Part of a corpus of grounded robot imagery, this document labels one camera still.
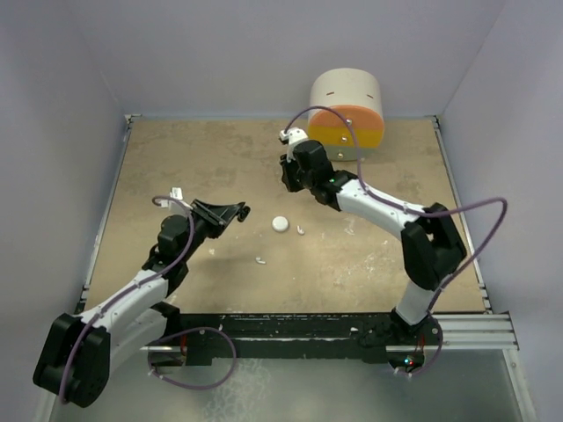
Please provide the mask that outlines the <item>white round earbud case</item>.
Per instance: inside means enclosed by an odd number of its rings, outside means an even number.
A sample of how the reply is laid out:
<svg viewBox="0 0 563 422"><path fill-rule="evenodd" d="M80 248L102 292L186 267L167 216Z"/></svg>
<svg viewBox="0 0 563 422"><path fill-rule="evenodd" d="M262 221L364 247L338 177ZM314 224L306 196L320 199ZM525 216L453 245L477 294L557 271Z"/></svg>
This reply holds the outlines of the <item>white round earbud case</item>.
<svg viewBox="0 0 563 422"><path fill-rule="evenodd" d="M283 233L289 229L289 220L285 216L277 215L273 218L271 225L275 232Z"/></svg>

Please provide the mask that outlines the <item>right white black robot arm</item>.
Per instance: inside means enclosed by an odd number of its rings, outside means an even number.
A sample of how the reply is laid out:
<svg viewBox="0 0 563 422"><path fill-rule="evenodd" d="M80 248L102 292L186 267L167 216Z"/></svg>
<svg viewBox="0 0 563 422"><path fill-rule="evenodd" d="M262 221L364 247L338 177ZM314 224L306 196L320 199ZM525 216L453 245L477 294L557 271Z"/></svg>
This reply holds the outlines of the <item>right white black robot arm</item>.
<svg viewBox="0 0 563 422"><path fill-rule="evenodd" d="M448 209L440 203L400 205L396 198L379 191L376 200L358 175L333 168L320 142L304 138L282 144L287 152L280 157L281 181L288 191L306 189L318 203L361 217L401 242L409 282L393 310L397 318L391 322L391 334L401 344L413 343L422 333L421 322L441 283L467 256L452 217L442 215Z"/></svg>

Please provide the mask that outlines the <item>black round earbud case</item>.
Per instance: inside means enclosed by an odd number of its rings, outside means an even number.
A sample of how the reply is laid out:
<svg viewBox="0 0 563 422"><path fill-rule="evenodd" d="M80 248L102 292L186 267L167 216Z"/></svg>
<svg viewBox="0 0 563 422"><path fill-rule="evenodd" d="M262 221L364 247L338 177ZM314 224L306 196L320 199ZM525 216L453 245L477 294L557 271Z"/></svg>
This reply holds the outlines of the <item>black round earbud case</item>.
<svg viewBox="0 0 563 422"><path fill-rule="evenodd" d="M251 212L249 206L243 206L238 210L237 219L239 222L243 222Z"/></svg>

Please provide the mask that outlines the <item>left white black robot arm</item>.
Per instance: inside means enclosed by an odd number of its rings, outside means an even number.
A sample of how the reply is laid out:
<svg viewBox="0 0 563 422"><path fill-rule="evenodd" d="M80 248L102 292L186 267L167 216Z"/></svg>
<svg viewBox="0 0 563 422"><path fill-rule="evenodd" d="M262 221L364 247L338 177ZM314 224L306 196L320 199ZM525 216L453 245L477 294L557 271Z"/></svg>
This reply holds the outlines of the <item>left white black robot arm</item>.
<svg viewBox="0 0 563 422"><path fill-rule="evenodd" d="M178 340L180 313L166 299L188 275L187 261L205 240L217 239L250 213L244 202L186 203L165 195L151 201L170 213L139 272L101 304L78 315L62 313L49 328L33 384L64 404L91 405L112 372L142 346Z"/></svg>

